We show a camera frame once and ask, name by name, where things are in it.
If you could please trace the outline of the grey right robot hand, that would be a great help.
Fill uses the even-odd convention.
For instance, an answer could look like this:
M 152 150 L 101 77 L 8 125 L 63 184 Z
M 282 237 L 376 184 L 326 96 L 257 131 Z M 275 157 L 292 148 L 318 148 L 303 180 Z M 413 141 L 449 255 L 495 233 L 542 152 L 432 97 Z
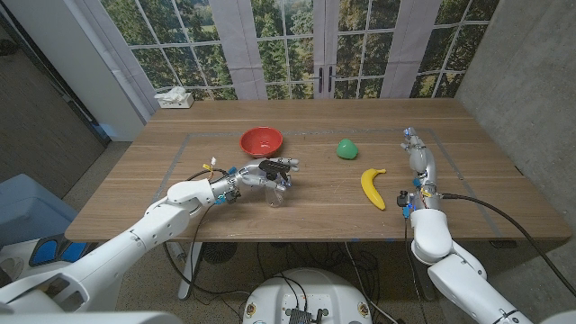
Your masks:
M 409 154 L 409 167 L 414 172 L 416 192 L 413 207 L 441 210 L 441 195 L 437 191 L 437 168 L 432 151 L 412 127 L 404 131 L 405 143 L 400 146 Z

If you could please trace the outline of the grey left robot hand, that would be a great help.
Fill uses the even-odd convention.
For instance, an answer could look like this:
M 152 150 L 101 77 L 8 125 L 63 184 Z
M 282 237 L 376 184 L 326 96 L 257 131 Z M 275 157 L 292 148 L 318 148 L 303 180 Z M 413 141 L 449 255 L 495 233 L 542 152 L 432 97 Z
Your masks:
M 290 157 L 263 157 L 248 162 L 211 183 L 215 204 L 234 203 L 248 188 L 263 188 L 268 205 L 280 207 L 292 186 L 290 172 L 297 172 L 299 164 L 298 159 Z

